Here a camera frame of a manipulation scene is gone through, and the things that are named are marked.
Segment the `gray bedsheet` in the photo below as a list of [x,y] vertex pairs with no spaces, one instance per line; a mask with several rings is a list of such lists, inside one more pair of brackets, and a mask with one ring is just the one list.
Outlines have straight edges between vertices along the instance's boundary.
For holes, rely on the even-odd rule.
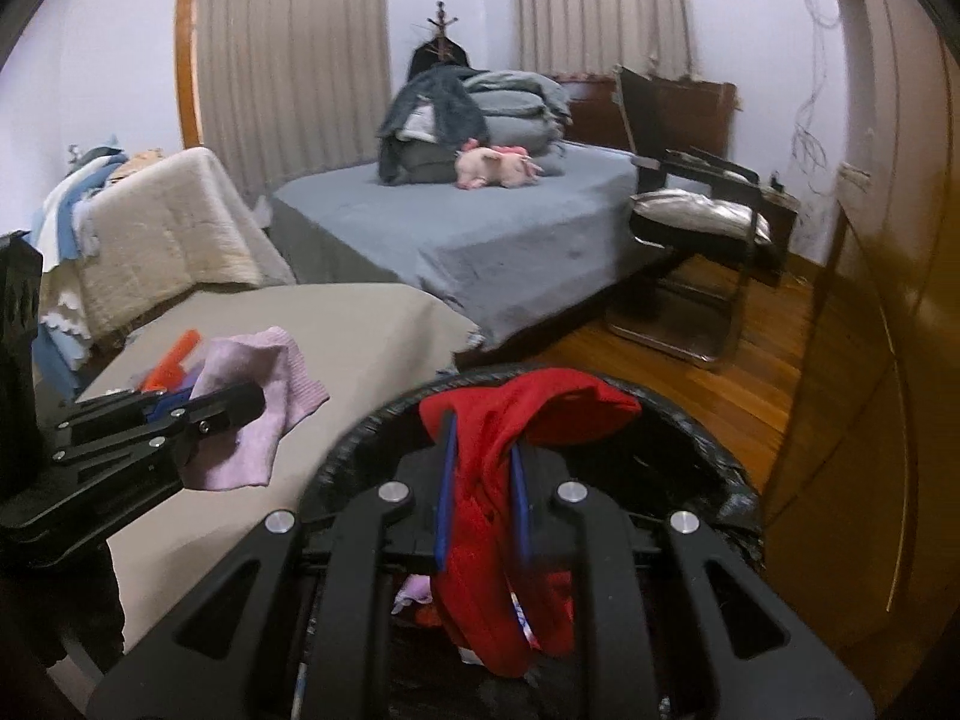
[[521,189],[382,186],[376,165],[299,178],[271,239],[301,283],[400,281],[472,319],[490,346],[635,272],[630,154],[566,147],[566,175]]

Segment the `plush toy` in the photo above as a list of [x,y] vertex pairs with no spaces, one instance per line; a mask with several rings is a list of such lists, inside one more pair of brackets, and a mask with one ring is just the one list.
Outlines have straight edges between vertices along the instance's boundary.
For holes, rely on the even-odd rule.
[[456,162],[457,186],[460,189],[480,189],[499,184],[507,189],[526,186],[544,172],[522,146],[477,146],[471,138],[464,144]]

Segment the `chair backrest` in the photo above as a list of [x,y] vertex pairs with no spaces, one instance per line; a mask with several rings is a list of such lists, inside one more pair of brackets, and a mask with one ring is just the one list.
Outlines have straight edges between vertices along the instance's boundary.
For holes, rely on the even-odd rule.
[[640,157],[661,159],[667,149],[666,133],[653,81],[621,66],[613,76],[631,151]]

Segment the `dark gray jacket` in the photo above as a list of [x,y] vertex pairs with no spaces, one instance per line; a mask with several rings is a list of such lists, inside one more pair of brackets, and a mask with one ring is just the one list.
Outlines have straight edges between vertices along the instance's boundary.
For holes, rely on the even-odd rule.
[[405,143],[397,140],[397,132],[403,129],[421,97],[433,103],[434,135],[438,146],[448,148],[452,154],[470,138],[477,138],[483,144],[490,141],[483,114],[461,83],[462,79],[478,73],[480,71],[456,65],[439,65],[420,73],[397,93],[377,132],[380,138],[380,181],[392,184],[400,176],[400,150]]

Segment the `trash bin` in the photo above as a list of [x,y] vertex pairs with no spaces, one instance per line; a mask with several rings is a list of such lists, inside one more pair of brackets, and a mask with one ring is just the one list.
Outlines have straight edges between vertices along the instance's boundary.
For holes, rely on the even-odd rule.
[[[330,450],[301,498],[301,519],[311,522],[339,512],[364,490],[389,480],[400,459],[431,445],[419,419],[422,399],[462,386],[497,386],[538,365],[498,365],[437,379],[370,413]],[[762,562],[760,495],[746,471],[716,438],[670,400],[626,381],[600,376],[634,396],[641,415],[619,433],[587,445],[560,447],[573,476],[610,495],[640,518],[663,521],[688,509],[714,528],[749,565]],[[666,669],[672,652],[672,592],[648,602],[651,639]],[[670,685],[671,680],[661,680]],[[390,717],[392,718],[571,718],[579,716],[581,674],[576,653],[567,659],[539,656],[522,680],[506,680],[464,664],[442,629],[392,625]],[[664,690],[664,712],[694,709],[683,687]]]

